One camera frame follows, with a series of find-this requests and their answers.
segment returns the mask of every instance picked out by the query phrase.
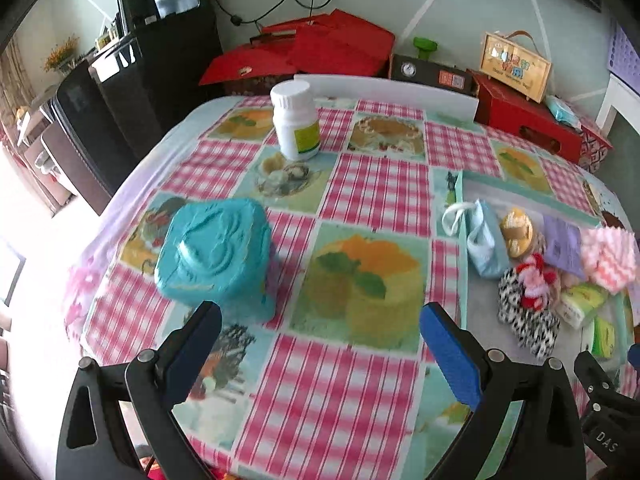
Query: white pill bottle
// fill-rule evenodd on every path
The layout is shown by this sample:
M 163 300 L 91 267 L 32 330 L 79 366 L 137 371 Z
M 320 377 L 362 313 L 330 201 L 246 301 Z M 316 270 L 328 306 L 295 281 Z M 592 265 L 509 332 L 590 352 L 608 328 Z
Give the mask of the white pill bottle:
M 320 149 L 318 111 L 306 81 L 290 80 L 271 89 L 273 125 L 280 151 L 289 160 L 307 160 Z

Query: light blue pouch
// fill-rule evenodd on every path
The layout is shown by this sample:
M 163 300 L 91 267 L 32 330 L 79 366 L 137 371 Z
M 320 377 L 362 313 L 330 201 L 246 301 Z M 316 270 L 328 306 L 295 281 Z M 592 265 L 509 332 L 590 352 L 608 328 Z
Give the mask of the light blue pouch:
M 511 264 L 498 217 L 485 200 L 457 202 L 447 207 L 442 215 L 444 232 L 449 236 L 457 234 L 465 212 L 469 259 L 482 278 L 500 278 Z

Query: floor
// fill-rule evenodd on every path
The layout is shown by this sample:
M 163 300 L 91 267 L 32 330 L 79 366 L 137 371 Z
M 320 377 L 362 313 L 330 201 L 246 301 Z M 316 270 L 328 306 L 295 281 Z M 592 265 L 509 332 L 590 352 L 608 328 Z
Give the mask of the floor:
M 80 198 L 53 218 L 25 192 L 0 154 L 0 235 L 26 257 L 11 303 L 9 372 L 14 418 L 24 452 L 53 480 L 62 415 L 78 366 L 60 304 L 66 269 L 94 236 L 98 216 Z

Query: red plush toy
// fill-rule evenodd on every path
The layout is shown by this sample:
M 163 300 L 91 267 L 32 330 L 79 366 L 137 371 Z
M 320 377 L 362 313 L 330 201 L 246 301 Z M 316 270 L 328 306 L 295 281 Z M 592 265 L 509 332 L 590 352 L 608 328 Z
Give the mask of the red plush toy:
M 524 308 L 542 310 L 554 302 L 558 276 L 552 270 L 545 270 L 542 254 L 533 253 L 524 263 L 516 267 L 518 281 L 522 284 L 524 294 L 520 304 Z

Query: black box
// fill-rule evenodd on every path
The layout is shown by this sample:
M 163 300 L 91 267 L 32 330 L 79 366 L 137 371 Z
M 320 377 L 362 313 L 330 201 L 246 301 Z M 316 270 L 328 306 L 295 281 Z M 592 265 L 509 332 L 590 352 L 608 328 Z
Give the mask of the black box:
M 476 97 L 477 90 L 473 76 L 469 72 L 440 65 L 417 57 L 393 54 L 389 67 L 389 79 L 435 86 Z

